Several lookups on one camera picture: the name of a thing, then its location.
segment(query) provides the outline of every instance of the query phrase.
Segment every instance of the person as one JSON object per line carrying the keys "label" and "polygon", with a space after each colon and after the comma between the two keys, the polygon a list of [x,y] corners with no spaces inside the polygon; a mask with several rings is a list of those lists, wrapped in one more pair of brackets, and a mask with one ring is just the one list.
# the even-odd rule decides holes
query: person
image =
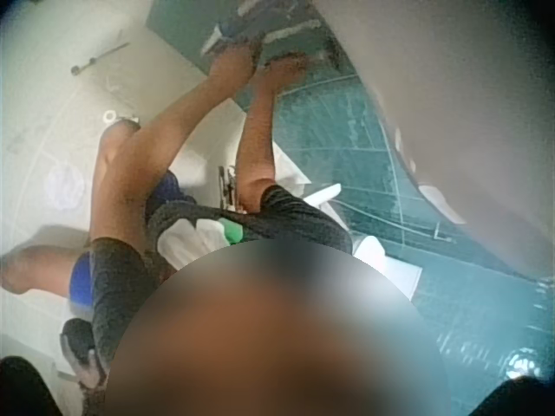
{"label": "person", "polygon": [[[101,136],[92,186],[90,240],[111,237],[128,257],[132,251],[147,264],[156,263],[163,281],[178,267],[155,256],[156,239],[178,218],[198,220],[225,218],[226,228],[238,230],[230,244],[259,238],[300,238],[350,252],[349,235],[332,219],[302,200],[293,198],[276,185],[271,146],[271,126],[277,94],[306,71],[304,55],[289,54],[270,62],[254,80],[254,99],[247,114],[237,154],[238,201],[247,215],[197,205],[179,188],[168,171],[173,159],[199,122],[217,105],[236,94],[253,75],[256,48],[232,48],[212,65],[206,79],[176,101],[149,125],[120,120]],[[147,224],[156,211],[169,202],[170,218],[156,216],[149,227],[155,237],[147,241]],[[68,297],[91,308],[90,257],[94,246],[68,249],[33,245],[15,249],[1,259],[0,282],[9,292],[22,294],[30,289],[45,290]]]}

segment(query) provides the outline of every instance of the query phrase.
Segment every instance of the leg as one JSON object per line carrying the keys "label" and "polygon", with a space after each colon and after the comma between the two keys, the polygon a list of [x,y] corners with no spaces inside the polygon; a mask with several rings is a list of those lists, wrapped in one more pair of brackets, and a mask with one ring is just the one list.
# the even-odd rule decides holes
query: leg
{"label": "leg", "polygon": [[15,294],[39,289],[67,297],[73,268],[84,251],[49,245],[12,251],[0,260],[0,283]]}
{"label": "leg", "polygon": [[[93,177],[93,199],[121,144],[138,130],[138,124],[121,120],[102,135]],[[40,289],[67,297],[73,269],[84,251],[86,250],[48,245],[14,250],[1,259],[2,287],[16,294],[25,293],[29,289]]]}
{"label": "leg", "polygon": [[101,144],[96,156],[95,173],[93,175],[92,203],[95,204],[96,195],[101,187],[109,165],[120,151],[121,145],[133,134],[140,130],[139,124],[131,120],[120,120],[108,127],[101,136]]}

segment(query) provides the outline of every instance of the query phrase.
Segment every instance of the green object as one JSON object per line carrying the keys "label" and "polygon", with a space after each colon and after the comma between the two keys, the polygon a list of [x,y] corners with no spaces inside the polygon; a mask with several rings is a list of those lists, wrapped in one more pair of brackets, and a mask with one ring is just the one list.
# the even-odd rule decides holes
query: green object
{"label": "green object", "polygon": [[243,240],[243,225],[234,223],[227,218],[220,218],[218,222],[224,226],[225,239],[229,244],[237,244]]}

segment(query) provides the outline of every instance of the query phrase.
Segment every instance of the tile grout line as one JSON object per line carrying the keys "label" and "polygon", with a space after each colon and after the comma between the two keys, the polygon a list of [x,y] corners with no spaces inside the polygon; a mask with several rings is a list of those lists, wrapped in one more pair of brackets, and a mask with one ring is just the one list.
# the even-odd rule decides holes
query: tile grout line
{"label": "tile grout line", "polygon": [[[388,135],[383,128],[383,123],[380,122],[380,128],[382,130],[383,141],[385,142],[385,147],[388,150],[389,163],[391,164],[391,172],[393,173],[393,182],[395,184],[395,192],[397,192],[397,204],[399,204],[399,219],[401,220],[401,225],[405,225],[405,221],[402,215],[402,204],[401,204],[401,194],[399,193],[399,183],[397,182],[397,172],[395,171],[395,166],[393,165],[393,155],[391,154],[391,147],[389,146]],[[405,230],[401,228],[401,241],[402,245],[405,245]]]}
{"label": "tile grout line", "polygon": [[284,152],[311,152],[313,150],[355,150],[357,152],[368,152],[368,153],[383,153],[387,152],[387,149],[364,149],[358,147],[290,147],[282,148]]}
{"label": "tile grout line", "polygon": [[352,80],[354,78],[358,78],[358,75],[357,74],[343,75],[343,76],[338,76],[336,78],[331,78],[329,80],[321,80],[321,81],[312,82],[311,84],[302,85],[301,87],[293,88],[293,89],[290,89],[289,91],[285,91],[284,93],[279,95],[278,98],[285,97],[285,96],[290,95],[290,94],[295,94],[295,93],[298,93],[299,91],[303,91],[303,90],[308,89],[308,88],[319,87],[321,85],[331,84],[332,82]]}
{"label": "tile grout line", "polygon": [[[75,91],[66,100],[66,102],[64,102],[63,105],[60,107],[60,111],[58,111],[58,114],[52,120],[52,123],[50,124],[49,129],[44,133],[44,136],[41,139],[41,143],[38,145],[38,148],[36,149],[35,156],[33,156],[33,160],[31,160],[31,163],[29,164],[29,170],[27,171],[27,173],[25,174],[25,178],[23,179],[23,183],[22,183],[22,186],[21,186],[21,192],[19,193],[19,196],[17,197],[16,215],[13,218],[14,224],[17,223],[17,220],[18,220],[18,217],[19,217],[19,211],[21,209],[21,204],[23,203],[23,195],[25,193],[25,190],[27,189],[27,185],[29,184],[31,173],[35,169],[36,164],[37,164],[38,160],[40,159],[40,157],[42,155],[42,150],[44,148],[44,145],[46,144],[46,140],[49,137],[52,129],[56,125],[57,121],[60,119],[60,117],[62,117],[62,114],[65,111],[66,107],[75,98],[75,96],[79,93],[79,91],[81,91],[82,85],[83,84],[80,83],[78,85],[78,87],[75,89]],[[14,228],[14,229],[12,229],[12,231],[10,233],[10,241],[9,241],[10,244],[13,242],[15,235],[16,235],[16,229]]]}

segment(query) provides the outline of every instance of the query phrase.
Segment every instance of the teal tiled wall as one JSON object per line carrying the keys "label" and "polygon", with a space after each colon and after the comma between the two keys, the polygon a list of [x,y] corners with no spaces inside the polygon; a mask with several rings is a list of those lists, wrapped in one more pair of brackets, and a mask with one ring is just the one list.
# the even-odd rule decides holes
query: teal tiled wall
{"label": "teal tiled wall", "polygon": [[413,298],[441,351],[453,416],[467,415],[506,380],[522,348],[541,376],[555,362],[553,287],[429,251],[384,242],[388,254],[423,268]]}

